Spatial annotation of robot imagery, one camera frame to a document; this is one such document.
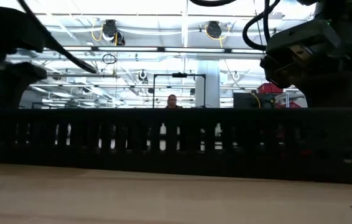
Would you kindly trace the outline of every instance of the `ceiling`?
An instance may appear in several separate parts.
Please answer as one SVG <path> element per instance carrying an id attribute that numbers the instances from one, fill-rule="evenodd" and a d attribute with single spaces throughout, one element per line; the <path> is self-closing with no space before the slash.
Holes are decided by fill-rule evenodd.
<path id="1" fill-rule="evenodd" d="M 46 50 L 42 54 L 10 55 L 12 62 L 31 61 L 49 71 L 49 78 L 32 86 L 41 92 L 52 106 L 76 101 L 84 108 L 152 106 L 155 73 L 195 73 L 198 60 L 220 59 L 222 106 L 232 105 L 233 89 L 257 88 L 265 82 L 264 71 L 259 66 L 262 52 L 253 51 L 244 43 L 241 33 L 255 14 L 260 13 L 264 1 L 238 0 L 221 7 L 200 7 L 187 0 L 27 0 L 29 7 L 63 46 L 78 58 L 94 65 L 99 73 L 90 74 L 79 69 L 56 52 Z M 0 0 L 0 6 L 22 11 L 16 0 Z M 281 1 L 270 16 L 273 32 L 288 29 L 311 18 L 314 6 L 301 6 L 293 0 Z M 110 52 L 92 51 L 90 47 L 112 46 L 101 37 L 101 25 L 106 19 L 115 19 L 124 36 L 127 47 L 140 47 L 136 51 L 113 53 L 118 62 L 107 65 L 103 56 Z M 219 21 L 224 39 L 213 40 L 205 34 L 208 21 Z M 265 44 L 262 23 L 249 30 L 250 38 Z M 149 52 L 141 47 L 189 47 L 247 49 L 243 54 Z M 146 75 L 148 83 L 139 76 Z M 157 77 L 155 105 L 164 107 L 166 97 L 177 95 L 182 106 L 194 106 L 190 90 L 195 86 L 193 77 Z"/>

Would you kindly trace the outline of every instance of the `fluorescent light fixture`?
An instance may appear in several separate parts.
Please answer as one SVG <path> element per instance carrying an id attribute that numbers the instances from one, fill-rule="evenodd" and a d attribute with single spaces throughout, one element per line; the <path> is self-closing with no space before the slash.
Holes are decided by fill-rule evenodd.
<path id="1" fill-rule="evenodd" d="M 84 85 L 84 84 L 81 84 L 81 85 L 74 85 L 74 84 L 65 84 L 63 85 L 64 87 L 94 87 L 94 85 Z"/>
<path id="2" fill-rule="evenodd" d="M 37 87 L 55 87 L 55 86 L 58 86 L 58 84 L 31 84 L 29 86 L 37 86 Z"/>
<path id="3" fill-rule="evenodd" d="M 73 97 L 73 95 L 68 94 L 68 93 L 53 93 L 54 95 L 57 95 L 59 97 Z"/>
<path id="4" fill-rule="evenodd" d="M 254 50 L 254 49 L 233 49 L 231 53 L 238 53 L 238 54 L 263 54 L 261 50 Z"/>
<path id="5" fill-rule="evenodd" d="M 104 51 L 125 51 L 125 52 L 147 52 L 157 51 L 157 47 L 99 47 L 99 50 Z"/>
<path id="6" fill-rule="evenodd" d="M 49 106 L 65 106 L 65 104 L 48 103 Z"/>
<path id="7" fill-rule="evenodd" d="M 64 47 L 65 50 L 91 50 L 91 47 Z"/>
<path id="8" fill-rule="evenodd" d="M 36 87 L 36 86 L 32 86 L 31 88 L 32 88 L 32 89 L 34 89 L 34 90 L 37 90 L 37 91 L 39 91 L 39 92 L 41 92 L 41 93 L 47 93 L 47 91 L 46 91 L 46 90 L 41 89 L 41 88 Z"/>
<path id="9" fill-rule="evenodd" d="M 89 106 L 94 106 L 95 105 L 95 102 L 83 102 L 84 104 L 86 105 L 89 105 Z"/>
<path id="10" fill-rule="evenodd" d="M 101 88 L 129 88 L 131 86 L 129 85 L 97 85 L 98 87 Z"/>
<path id="11" fill-rule="evenodd" d="M 221 90 L 240 90 L 240 87 L 220 87 Z"/>
<path id="12" fill-rule="evenodd" d="M 200 48 L 165 48 L 166 52 L 197 52 L 197 53 L 224 53 L 224 49 L 200 49 Z"/>

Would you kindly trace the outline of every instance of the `red machine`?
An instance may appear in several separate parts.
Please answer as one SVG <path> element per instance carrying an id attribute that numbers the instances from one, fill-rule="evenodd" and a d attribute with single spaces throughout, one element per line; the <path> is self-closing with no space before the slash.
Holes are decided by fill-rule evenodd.
<path id="1" fill-rule="evenodd" d="M 278 88 L 275 84 L 273 83 L 265 83 L 259 86 L 257 89 L 257 93 L 262 93 L 262 94 L 281 94 L 284 91 L 280 88 Z"/>

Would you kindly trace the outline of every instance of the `white column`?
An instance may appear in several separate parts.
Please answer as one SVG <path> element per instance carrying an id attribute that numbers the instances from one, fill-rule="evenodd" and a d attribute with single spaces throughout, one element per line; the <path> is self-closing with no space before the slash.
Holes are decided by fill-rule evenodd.
<path id="1" fill-rule="evenodd" d="M 197 74 L 206 75 L 205 106 L 220 107 L 220 70 L 218 60 L 199 60 Z M 204 83 L 202 77 L 195 77 L 195 106 L 204 106 Z"/>

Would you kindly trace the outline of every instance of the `black metal frame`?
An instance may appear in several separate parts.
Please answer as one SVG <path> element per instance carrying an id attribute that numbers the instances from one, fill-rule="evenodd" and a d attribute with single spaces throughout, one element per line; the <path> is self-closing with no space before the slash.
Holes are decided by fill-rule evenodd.
<path id="1" fill-rule="evenodd" d="M 165 77 L 175 77 L 175 78 L 185 78 L 185 77 L 202 77 L 204 79 L 203 83 L 203 105 L 206 105 L 206 74 L 154 74 L 154 82 L 152 84 L 153 92 L 152 92 L 152 107 L 155 108 L 155 79 L 158 76 L 165 76 Z"/>
<path id="2" fill-rule="evenodd" d="M 0 163 L 352 184 L 352 109 L 0 111 Z"/>

